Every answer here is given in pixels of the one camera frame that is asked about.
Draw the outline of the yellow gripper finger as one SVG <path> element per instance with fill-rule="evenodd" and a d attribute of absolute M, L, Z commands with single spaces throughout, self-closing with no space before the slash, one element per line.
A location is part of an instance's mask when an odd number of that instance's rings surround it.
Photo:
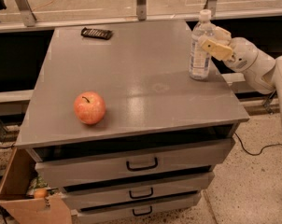
<path fill-rule="evenodd" d="M 231 33 L 219 26 L 214 30 L 214 36 L 218 41 L 230 42 L 232 40 Z"/>
<path fill-rule="evenodd" d="M 218 61 L 230 60 L 233 56 L 233 49 L 222 45 L 209 37 L 202 35 L 198 39 L 200 47 Z"/>

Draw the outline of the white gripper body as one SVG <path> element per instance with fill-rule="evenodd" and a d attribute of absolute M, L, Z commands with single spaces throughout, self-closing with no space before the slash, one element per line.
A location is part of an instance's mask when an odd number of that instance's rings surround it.
<path fill-rule="evenodd" d="M 235 37 L 230 43 L 233 49 L 233 56 L 224 64 L 234 72 L 244 72 L 257 59 L 257 47 L 243 37 Z"/>

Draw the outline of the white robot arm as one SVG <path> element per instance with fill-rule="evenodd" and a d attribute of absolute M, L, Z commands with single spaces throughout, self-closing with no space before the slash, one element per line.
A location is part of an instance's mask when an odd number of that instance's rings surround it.
<path fill-rule="evenodd" d="M 282 123 L 282 56 L 273 58 L 243 37 L 231 37 L 227 30 L 216 27 L 212 35 L 199 35 L 199 46 L 236 73 L 261 94 L 276 92 Z"/>

